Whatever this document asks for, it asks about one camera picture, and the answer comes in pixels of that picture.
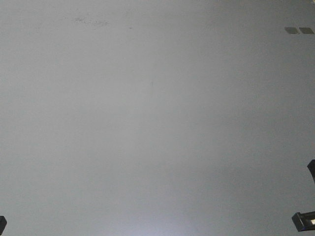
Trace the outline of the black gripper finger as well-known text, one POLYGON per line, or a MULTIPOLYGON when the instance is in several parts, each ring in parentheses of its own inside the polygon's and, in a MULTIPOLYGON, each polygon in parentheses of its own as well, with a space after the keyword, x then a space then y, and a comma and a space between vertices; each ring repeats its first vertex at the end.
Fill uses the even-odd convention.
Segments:
POLYGON ((311 160, 307 167, 311 173, 313 180, 315 181, 315 160, 311 160))
POLYGON ((315 230, 315 212, 300 213, 292 216, 292 221, 298 232, 315 230))

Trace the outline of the black arm gripper tip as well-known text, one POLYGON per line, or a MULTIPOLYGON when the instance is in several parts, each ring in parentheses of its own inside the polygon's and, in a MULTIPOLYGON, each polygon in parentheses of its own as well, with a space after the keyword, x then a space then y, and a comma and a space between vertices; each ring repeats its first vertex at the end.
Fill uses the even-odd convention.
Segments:
POLYGON ((6 218, 4 216, 0 216, 0 235, 2 235, 6 225, 7 225, 6 218))

